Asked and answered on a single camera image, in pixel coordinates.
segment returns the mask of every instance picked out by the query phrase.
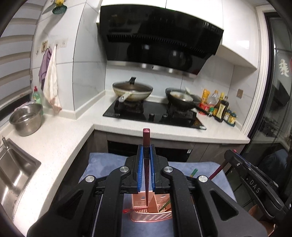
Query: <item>stainless steel sink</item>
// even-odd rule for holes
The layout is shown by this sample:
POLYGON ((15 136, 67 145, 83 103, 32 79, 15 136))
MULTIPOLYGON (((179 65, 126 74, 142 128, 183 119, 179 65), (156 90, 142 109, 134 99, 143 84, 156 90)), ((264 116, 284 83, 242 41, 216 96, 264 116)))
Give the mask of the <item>stainless steel sink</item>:
POLYGON ((13 220, 21 195, 41 162, 27 154, 10 139, 2 138, 2 141, 0 200, 7 215, 13 220))

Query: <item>lid handle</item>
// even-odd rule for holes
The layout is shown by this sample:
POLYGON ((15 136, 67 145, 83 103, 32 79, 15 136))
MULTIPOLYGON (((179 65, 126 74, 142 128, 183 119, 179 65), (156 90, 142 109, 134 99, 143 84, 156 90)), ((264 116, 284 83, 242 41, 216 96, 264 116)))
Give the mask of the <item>lid handle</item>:
POLYGON ((135 83, 135 80, 136 80, 136 77, 131 77, 131 79, 129 80, 129 83, 133 85, 135 83))

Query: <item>range hood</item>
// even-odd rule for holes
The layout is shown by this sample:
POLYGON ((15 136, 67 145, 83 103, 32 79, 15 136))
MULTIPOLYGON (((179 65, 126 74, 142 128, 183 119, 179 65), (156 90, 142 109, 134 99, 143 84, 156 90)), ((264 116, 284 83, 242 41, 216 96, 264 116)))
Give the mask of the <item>range hood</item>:
POLYGON ((107 63, 195 76, 216 54, 223 30, 194 16, 145 5, 100 9, 107 63))

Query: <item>black glass cooktop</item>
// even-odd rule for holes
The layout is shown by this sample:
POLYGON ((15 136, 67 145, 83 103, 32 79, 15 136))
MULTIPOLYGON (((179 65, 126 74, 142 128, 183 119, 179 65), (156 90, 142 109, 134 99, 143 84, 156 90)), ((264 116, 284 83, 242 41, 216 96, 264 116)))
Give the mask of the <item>black glass cooktop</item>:
POLYGON ((206 130, 196 112, 180 111, 171 104, 150 101, 120 103, 116 100, 103 116, 206 130))

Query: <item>white cabinet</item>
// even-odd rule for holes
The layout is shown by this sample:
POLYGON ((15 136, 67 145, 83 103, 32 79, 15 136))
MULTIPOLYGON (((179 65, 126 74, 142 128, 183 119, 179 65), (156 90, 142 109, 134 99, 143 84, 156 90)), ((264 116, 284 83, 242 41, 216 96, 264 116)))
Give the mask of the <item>white cabinet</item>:
POLYGON ((193 15, 223 28, 222 0, 167 0, 166 8, 193 15))
POLYGON ((255 7, 246 0, 222 0, 223 38, 216 55, 232 64, 258 67, 259 32, 255 7))
POLYGON ((103 0, 101 5, 137 4, 165 8, 166 0, 103 0))

